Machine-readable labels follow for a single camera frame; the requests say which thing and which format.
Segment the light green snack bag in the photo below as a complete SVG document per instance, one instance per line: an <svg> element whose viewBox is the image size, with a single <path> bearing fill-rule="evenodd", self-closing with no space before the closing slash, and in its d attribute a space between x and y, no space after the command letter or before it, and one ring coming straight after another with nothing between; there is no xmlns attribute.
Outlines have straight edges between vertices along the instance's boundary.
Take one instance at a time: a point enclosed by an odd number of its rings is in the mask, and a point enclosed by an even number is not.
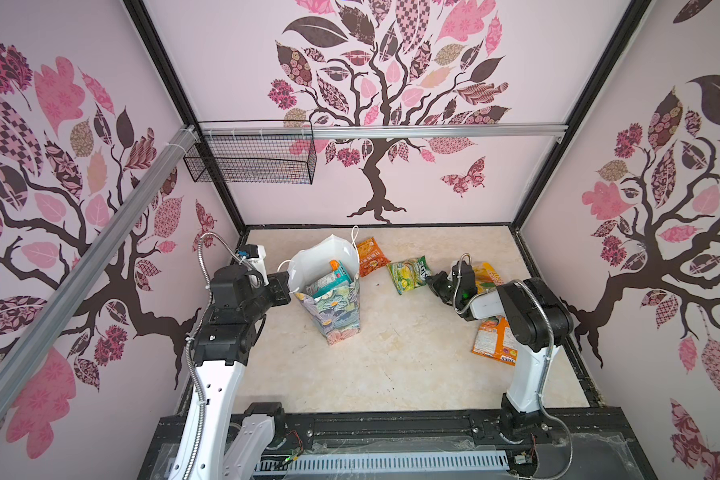
<svg viewBox="0 0 720 480"><path fill-rule="evenodd" d="M426 286L427 278L431 275L425 256L391 262L387 269L399 295Z"/></svg>

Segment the patterned paper bag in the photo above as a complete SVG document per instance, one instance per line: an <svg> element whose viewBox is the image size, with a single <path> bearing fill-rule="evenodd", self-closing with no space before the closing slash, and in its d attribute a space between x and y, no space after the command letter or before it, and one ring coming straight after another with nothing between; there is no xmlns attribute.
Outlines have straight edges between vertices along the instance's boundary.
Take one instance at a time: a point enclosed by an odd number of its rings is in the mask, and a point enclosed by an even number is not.
<svg viewBox="0 0 720 480"><path fill-rule="evenodd" d="M331 234L278 266L280 271L289 273L291 295L307 311L330 345L360 332L360 274L356 243L358 231L359 228L354 226L350 239ZM318 298L305 294L307 285L333 271L329 264L331 260L337 260L344 266L351 276L351 284L340 286Z"/></svg>

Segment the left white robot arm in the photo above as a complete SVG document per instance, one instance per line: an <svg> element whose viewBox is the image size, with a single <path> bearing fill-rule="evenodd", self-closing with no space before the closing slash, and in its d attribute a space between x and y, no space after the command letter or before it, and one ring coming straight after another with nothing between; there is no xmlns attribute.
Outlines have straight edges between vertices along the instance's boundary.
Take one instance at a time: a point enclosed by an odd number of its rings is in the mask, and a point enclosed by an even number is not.
<svg viewBox="0 0 720 480"><path fill-rule="evenodd" d="M290 302L289 275L267 276L241 264L215 272L211 303L188 342L192 398L171 479L249 479L266 447L284 436L279 402L253 404L231 443L232 410L267 311Z"/></svg>

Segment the teal snack bag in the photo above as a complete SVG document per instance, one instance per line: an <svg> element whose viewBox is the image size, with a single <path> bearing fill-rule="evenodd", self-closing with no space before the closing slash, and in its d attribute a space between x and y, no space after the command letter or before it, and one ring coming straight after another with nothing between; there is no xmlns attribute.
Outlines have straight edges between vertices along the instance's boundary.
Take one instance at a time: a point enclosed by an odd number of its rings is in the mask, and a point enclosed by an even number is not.
<svg viewBox="0 0 720 480"><path fill-rule="evenodd" d="M311 284L307 285L304 293L313 298L318 298L340 286L350 285L351 281L352 279L348 271L343 265L339 265L336 270L323 275Z"/></svg>

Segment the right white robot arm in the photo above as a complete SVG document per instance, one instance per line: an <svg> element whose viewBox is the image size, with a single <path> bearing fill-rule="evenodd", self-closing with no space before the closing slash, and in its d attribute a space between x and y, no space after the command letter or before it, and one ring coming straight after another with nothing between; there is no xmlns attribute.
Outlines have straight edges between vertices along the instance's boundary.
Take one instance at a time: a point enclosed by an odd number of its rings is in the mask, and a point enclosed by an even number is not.
<svg viewBox="0 0 720 480"><path fill-rule="evenodd" d="M450 272L426 277L430 290L466 321L496 320L498 337L514 343L505 357L515 372L502 395L498 428L510 443L519 443L530 431L551 421L544 406L544 390L551 364L573 322L561 300L537 277L493 282L482 286L467 255Z"/></svg>

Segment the orange chip snack bag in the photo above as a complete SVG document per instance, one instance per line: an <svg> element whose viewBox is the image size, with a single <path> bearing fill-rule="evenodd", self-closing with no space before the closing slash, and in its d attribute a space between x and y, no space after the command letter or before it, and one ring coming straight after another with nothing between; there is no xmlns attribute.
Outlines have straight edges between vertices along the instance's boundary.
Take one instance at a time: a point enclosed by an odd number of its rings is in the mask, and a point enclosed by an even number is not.
<svg viewBox="0 0 720 480"><path fill-rule="evenodd" d="M370 273L387 266L390 260L381 250L374 237L367 238L357 244L359 256L359 274L366 277Z"/></svg>

